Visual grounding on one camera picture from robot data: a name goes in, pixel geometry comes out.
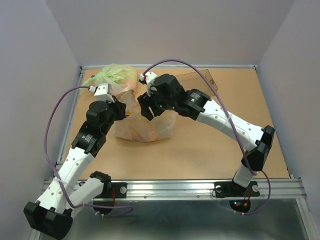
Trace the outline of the orange translucent plastic bag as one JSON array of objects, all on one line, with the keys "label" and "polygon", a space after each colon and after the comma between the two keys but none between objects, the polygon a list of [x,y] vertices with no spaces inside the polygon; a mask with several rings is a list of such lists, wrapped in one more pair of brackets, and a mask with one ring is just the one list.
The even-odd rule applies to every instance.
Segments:
[{"label": "orange translucent plastic bag", "polygon": [[149,121],[141,115],[141,108],[133,91],[125,91],[116,96],[126,104],[126,118],[112,125],[115,137],[134,142],[154,142],[173,136],[176,113],[165,111],[162,115]]}]

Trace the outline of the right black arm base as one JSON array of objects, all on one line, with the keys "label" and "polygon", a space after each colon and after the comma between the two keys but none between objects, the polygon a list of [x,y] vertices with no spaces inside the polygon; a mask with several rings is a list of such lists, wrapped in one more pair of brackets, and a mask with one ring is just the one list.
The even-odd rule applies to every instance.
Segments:
[{"label": "right black arm base", "polygon": [[251,181],[247,187],[242,187],[233,181],[221,181],[214,184],[211,196],[218,199],[230,198],[230,208],[242,215],[247,215],[251,209],[251,198],[260,196],[256,181]]}]

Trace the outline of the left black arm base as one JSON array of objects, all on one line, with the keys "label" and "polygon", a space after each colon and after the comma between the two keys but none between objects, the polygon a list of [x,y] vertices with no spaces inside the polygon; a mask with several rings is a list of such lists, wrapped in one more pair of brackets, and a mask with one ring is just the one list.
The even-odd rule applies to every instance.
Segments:
[{"label": "left black arm base", "polygon": [[127,197],[127,186],[126,182],[112,182],[110,187],[93,199],[93,205],[114,207],[116,200]]}]

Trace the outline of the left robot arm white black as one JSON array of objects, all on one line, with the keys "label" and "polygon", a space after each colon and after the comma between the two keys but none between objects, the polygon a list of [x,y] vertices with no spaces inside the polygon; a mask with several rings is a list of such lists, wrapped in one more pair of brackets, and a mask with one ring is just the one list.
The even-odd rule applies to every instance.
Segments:
[{"label": "left robot arm white black", "polygon": [[96,196],[111,193],[111,177],[95,171],[74,190],[85,170],[107,141],[111,126],[126,117],[126,105],[113,95],[92,102],[61,168],[34,202],[27,202],[23,213],[30,227],[55,240],[62,240],[70,231],[75,216]]}]

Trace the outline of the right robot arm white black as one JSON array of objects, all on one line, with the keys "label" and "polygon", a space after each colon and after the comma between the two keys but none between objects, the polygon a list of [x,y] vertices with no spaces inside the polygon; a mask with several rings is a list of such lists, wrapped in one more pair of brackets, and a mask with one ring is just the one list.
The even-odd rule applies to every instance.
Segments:
[{"label": "right robot arm white black", "polygon": [[242,195],[256,172],[262,171],[272,148],[275,129],[251,124],[219,106],[210,96],[198,90],[184,90],[171,74],[142,73],[138,80],[146,92],[137,100],[141,115],[152,121],[165,111],[206,124],[232,138],[244,151],[241,164],[230,182],[231,192]]}]

